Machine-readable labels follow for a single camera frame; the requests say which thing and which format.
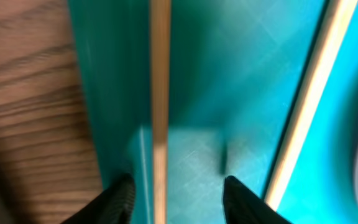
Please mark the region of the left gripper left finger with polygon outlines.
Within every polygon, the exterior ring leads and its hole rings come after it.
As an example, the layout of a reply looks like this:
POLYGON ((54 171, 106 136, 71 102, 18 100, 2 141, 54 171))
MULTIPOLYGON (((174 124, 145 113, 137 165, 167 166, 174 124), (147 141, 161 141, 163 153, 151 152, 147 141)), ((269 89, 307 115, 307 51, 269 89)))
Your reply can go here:
POLYGON ((135 205, 135 181, 124 174, 62 224, 130 224, 135 205))

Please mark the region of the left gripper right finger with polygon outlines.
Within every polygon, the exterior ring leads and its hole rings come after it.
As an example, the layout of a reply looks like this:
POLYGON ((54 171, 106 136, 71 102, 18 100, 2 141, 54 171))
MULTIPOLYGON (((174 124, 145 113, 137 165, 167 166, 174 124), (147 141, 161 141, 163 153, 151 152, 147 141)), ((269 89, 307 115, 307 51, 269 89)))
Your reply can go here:
POLYGON ((224 179, 223 208, 227 224, 290 224, 233 175, 224 179))

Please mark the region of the wooden chopstick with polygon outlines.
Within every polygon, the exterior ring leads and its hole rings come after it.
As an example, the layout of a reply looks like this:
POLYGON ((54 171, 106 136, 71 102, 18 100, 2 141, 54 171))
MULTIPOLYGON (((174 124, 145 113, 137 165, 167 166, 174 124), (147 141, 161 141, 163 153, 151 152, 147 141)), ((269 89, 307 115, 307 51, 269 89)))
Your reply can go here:
POLYGON ((287 189, 357 3, 358 0, 329 1, 324 13, 264 197, 265 203, 275 212, 287 189))
POLYGON ((150 0, 150 74, 154 223, 167 222, 171 0, 150 0))

